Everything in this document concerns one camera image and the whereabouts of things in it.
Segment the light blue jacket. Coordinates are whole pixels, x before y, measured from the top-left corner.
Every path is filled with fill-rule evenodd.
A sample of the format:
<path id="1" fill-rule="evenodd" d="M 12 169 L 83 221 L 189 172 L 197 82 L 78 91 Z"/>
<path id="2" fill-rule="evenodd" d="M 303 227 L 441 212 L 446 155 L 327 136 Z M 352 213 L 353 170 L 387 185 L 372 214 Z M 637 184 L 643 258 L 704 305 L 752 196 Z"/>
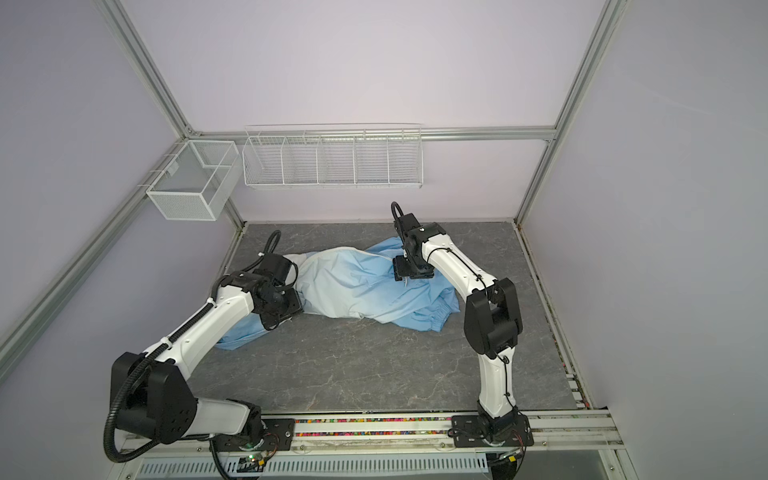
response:
<path id="1" fill-rule="evenodd" d="M 287 255 L 288 286 L 298 304 L 270 322 L 265 313 L 207 303 L 210 310 L 204 319 L 219 335 L 215 346 L 235 350 L 303 313 L 441 331 L 449 316 L 460 310 L 456 288 L 439 273 L 397 280 L 394 260 L 401 251 L 402 241 L 392 237 L 366 250 L 342 246 Z"/>

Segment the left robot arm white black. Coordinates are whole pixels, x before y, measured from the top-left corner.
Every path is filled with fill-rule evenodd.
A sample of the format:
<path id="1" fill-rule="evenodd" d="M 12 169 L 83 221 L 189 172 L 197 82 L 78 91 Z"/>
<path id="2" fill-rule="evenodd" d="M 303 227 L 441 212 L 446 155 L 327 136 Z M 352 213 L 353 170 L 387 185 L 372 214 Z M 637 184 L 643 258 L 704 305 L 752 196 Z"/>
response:
<path id="1" fill-rule="evenodd" d="M 126 352 L 111 367 L 110 404 L 102 446 L 114 463 L 182 440 L 226 439 L 256 450 L 268 431 L 258 406 L 196 397 L 188 380 L 207 353 L 238 322 L 258 315 L 266 330 L 300 313 L 295 289 L 268 276 L 238 272 L 221 277 L 211 296 L 169 335 L 140 353 Z"/>

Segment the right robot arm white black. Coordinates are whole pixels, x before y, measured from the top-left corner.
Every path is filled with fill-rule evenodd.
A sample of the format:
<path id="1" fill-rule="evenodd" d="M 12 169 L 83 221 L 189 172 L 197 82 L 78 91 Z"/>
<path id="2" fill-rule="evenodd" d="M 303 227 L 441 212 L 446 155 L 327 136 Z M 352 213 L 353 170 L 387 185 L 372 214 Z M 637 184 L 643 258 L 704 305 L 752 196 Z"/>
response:
<path id="1" fill-rule="evenodd" d="M 393 260 L 395 279 L 428 279 L 440 273 L 464 300 L 463 331 L 480 366 L 482 436 L 498 441 L 520 417 L 512 368 L 523 330 L 516 287 L 510 279 L 497 278 L 479 267 L 439 224 L 423 225 L 407 214 L 394 225 L 403 248 Z"/>

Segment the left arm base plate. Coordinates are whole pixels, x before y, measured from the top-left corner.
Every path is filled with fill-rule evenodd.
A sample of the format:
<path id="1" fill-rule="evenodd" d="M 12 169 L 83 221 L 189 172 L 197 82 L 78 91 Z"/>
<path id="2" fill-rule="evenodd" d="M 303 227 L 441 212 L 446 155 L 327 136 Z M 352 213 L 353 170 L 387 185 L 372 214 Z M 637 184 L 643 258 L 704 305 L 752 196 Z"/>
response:
<path id="1" fill-rule="evenodd" d="M 294 418 L 262 418 L 260 424 L 251 422 L 238 435 L 218 435 L 213 438 L 219 452 L 280 452 L 291 448 L 296 422 Z"/>

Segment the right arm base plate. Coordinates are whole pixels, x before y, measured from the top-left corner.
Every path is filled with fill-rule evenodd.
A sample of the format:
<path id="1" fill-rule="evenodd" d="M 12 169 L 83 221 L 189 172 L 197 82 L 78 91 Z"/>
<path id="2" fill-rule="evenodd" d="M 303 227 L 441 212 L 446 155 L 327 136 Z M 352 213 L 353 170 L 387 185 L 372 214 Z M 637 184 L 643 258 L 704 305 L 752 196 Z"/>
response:
<path id="1" fill-rule="evenodd" d="M 497 419 L 480 414 L 454 415 L 447 435 L 458 448 L 534 445 L 529 419 L 520 412 Z"/>

